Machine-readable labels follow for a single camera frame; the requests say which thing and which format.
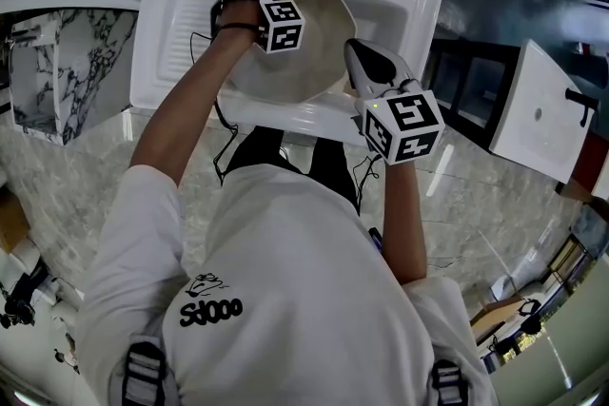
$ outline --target wall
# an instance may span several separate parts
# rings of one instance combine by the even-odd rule
[[[12,287],[12,276],[18,274],[14,264],[0,252],[0,280]],[[35,326],[0,327],[0,363],[26,383],[41,390],[59,406],[98,406],[93,393],[81,376],[54,358],[53,349],[68,351],[64,331],[51,322],[50,306],[34,300]],[[0,297],[0,309],[5,301]]]
[[[575,294],[545,324],[547,337],[538,339],[491,375],[501,406],[545,406],[568,391],[569,381],[577,385],[606,362],[607,289],[609,265],[600,260]]]

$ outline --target tiled floor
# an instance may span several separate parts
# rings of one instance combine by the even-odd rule
[[[95,255],[117,185],[148,120],[126,112],[67,147],[0,126],[0,164],[26,210],[32,238],[51,270],[76,286]],[[205,259],[206,229],[221,191],[212,158],[228,135],[211,121],[181,185],[184,266],[190,274]],[[289,159],[300,169],[310,165],[312,143],[302,136],[285,137]],[[354,146],[345,151],[350,167],[369,154]],[[504,274],[504,265],[522,284],[534,278],[563,242],[579,209],[554,193],[554,181],[490,156],[449,128],[436,153],[417,168],[429,273],[454,278],[465,292],[474,284],[488,287]],[[362,218],[381,229],[383,164],[375,169],[380,178],[366,182]],[[361,178],[364,172],[362,165],[357,174]]]

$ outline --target person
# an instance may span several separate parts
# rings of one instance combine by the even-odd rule
[[[19,323],[24,325],[34,325],[34,309],[29,303],[34,291],[49,276],[47,267],[38,261],[31,275],[22,274],[19,281],[14,285],[10,294],[2,287],[4,295],[5,315],[0,315],[0,324],[4,328],[10,328]]]
[[[238,0],[220,22],[257,25],[260,15],[256,2]],[[305,175],[279,156],[280,131],[256,128],[227,167],[206,262],[185,276],[177,188],[254,35],[220,29],[135,147],[76,323],[92,391],[114,404],[114,378],[147,369],[126,362],[128,350],[158,336],[183,405],[426,404],[445,359],[469,404],[493,403],[459,286],[427,277],[412,163],[386,168],[380,253],[354,208],[342,145],[318,141]]]

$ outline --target white t-shirt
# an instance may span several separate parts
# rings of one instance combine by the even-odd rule
[[[321,184],[266,164],[231,172],[190,281],[180,215],[169,177],[127,171],[76,330],[102,404],[129,336],[159,317],[186,406],[427,404],[438,354],[460,364],[470,404],[495,401],[459,286],[400,287],[353,205]]]

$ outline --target floor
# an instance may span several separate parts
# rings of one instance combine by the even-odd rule
[[[77,287],[84,282],[118,183],[148,120],[149,114],[132,109],[66,147],[16,132],[6,117],[0,125],[0,164],[25,208],[32,239],[51,271]],[[217,121],[210,121],[180,188],[186,203],[183,265],[190,275],[205,260],[206,230],[221,190],[212,159],[228,136]],[[244,137],[240,133],[238,140]],[[285,136],[289,160],[301,170],[308,170],[313,142]],[[350,168],[370,154],[355,146],[345,152]],[[554,181],[490,156],[449,128],[435,154],[417,162],[417,168],[429,274],[455,279],[471,297],[472,314],[480,309],[472,286],[487,289],[505,268],[521,284],[536,277],[579,210],[577,203],[553,191]],[[380,177],[366,182],[362,218],[367,226],[382,229],[383,164],[376,163],[375,169]],[[362,165],[356,174],[361,178],[364,172]]]

